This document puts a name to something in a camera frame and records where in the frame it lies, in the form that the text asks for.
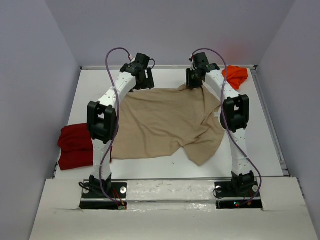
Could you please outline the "beige t shirt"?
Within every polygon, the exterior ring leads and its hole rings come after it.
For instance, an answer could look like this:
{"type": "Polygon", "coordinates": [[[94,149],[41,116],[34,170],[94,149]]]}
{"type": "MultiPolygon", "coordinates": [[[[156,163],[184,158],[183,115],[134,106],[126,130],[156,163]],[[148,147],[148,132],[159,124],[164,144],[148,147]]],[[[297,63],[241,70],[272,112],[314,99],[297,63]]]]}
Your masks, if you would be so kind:
{"type": "Polygon", "coordinates": [[[220,102],[204,86],[128,93],[120,104],[119,131],[111,156],[152,159],[183,148],[187,158],[201,166],[224,138],[225,131],[215,117],[219,109],[220,102]]]}

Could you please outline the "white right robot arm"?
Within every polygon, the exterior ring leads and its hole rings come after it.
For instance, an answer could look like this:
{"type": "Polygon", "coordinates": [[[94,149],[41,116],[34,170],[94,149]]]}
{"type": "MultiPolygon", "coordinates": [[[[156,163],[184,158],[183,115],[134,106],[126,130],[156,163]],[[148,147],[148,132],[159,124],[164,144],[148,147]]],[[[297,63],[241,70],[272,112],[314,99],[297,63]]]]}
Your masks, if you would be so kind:
{"type": "Polygon", "coordinates": [[[249,122],[250,100],[240,94],[227,81],[228,67],[221,71],[217,64],[209,63],[205,52],[191,54],[191,67],[186,70],[186,85],[200,88],[206,83],[220,98],[220,124],[228,135],[232,157],[231,180],[217,193],[244,196],[256,185],[255,176],[246,153],[246,129],[249,122]]]}

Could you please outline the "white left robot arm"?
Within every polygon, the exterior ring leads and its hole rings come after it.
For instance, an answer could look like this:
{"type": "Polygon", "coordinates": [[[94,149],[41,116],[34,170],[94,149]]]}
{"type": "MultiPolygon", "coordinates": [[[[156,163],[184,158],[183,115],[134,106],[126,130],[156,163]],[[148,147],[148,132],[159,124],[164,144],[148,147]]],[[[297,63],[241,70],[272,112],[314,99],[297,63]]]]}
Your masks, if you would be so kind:
{"type": "Polygon", "coordinates": [[[101,198],[108,196],[112,188],[108,158],[119,129],[120,104],[134,90],[155,87],[152,68],[149,67],[151,60],[149,56],[137,53],[130,63],[121,67],[116,80],[111,81],[110,89],[100,99],[87,105],[86,123],[93,145],[89,187],[101,198]]]}

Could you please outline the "orange t shirt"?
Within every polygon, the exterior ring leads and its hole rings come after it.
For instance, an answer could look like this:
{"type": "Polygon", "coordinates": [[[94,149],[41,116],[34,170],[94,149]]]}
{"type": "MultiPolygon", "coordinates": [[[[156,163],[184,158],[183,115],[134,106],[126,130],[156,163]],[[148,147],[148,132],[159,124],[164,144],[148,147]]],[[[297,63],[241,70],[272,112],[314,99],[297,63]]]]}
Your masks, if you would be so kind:
{"type": "Polygon", "coordinates": [[[239,90],[240,86],[248,79],[248,70],[244,67],[228,65],[222,71],[222,75],[235,90],[239,90]]]}

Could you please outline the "dark red t shirt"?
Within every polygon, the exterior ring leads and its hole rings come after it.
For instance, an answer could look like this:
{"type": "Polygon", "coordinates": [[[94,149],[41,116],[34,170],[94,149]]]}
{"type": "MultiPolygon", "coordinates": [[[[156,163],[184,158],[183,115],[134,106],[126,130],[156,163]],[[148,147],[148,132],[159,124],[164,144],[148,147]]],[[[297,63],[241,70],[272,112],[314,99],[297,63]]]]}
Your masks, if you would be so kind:
{"type": "Polygon", "coordinates": [[[58,164],[62,171],[93,165],[94,147],[86,123],[63,127],[57,145],[61,149],[58,164]]]}

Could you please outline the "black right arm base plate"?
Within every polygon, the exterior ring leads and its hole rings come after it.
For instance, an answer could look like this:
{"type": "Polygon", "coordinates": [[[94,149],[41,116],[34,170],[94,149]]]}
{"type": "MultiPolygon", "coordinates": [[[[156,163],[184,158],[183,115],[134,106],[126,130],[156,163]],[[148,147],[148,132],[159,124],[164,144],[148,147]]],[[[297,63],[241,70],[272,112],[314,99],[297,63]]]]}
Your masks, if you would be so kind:
{"type": "Polygon", "coordinates": [[[212,191],[216,199],[215,206],[217,210],[235,210],[235,209],[263,209],[261,195],[257,193],[258,183],[246,189],[244,192],[236,193],[231,189],[230,181],[217,181],[214,183],[212,191]]]}

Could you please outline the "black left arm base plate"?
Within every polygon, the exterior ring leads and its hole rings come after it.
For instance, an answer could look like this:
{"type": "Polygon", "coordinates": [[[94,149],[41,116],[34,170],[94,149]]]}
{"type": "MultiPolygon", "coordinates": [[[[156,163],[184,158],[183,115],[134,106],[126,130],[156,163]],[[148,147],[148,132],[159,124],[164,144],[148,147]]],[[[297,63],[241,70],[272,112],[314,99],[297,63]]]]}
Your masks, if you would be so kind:
{"type": "Polygon", "coordinates": [[[91,186],[88,181],[79,182],[82,188],[79,207],[82,210],[126,210],[127,190],[126,182],[113,182],[106,197],[99,186],[91,186]]]}

